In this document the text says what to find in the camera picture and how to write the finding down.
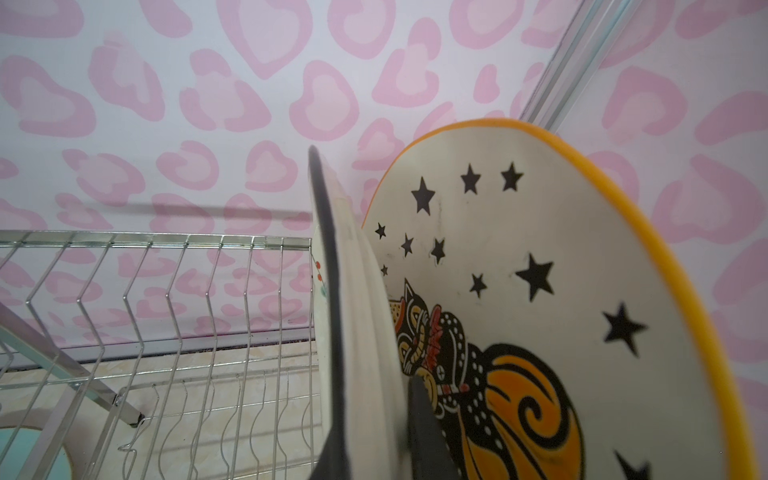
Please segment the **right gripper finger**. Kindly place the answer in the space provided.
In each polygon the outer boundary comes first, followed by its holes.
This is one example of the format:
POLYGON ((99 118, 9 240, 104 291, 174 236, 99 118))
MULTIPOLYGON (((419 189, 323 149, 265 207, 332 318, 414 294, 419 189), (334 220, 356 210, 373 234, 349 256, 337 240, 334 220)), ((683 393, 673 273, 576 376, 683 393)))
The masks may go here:
POLYGON ((440 424, 424 381, 411 377, 408 383, 408 448, 414 480, 458 479, 440 424))

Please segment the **cream plate with red berries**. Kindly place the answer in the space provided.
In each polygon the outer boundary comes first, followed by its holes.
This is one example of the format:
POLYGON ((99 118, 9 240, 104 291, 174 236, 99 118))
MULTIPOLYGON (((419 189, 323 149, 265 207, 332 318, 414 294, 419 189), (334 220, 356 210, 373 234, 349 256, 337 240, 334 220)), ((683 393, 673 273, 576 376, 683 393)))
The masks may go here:
POLYGON ((325 442, 315 479, 409 479, 407 387, 384 283, 348 195, 308 151, 313 313, 325 442))

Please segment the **cat and stars plate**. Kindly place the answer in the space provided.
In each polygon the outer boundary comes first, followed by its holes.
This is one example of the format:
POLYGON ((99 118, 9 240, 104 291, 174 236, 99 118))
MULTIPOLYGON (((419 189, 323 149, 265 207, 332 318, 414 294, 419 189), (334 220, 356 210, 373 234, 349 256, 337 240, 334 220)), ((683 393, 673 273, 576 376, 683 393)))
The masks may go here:
POLYGON ((439 478, 754 479, 736 385, 684 271, 633 202, 519 121, 406 147, 363 226, 439 478))

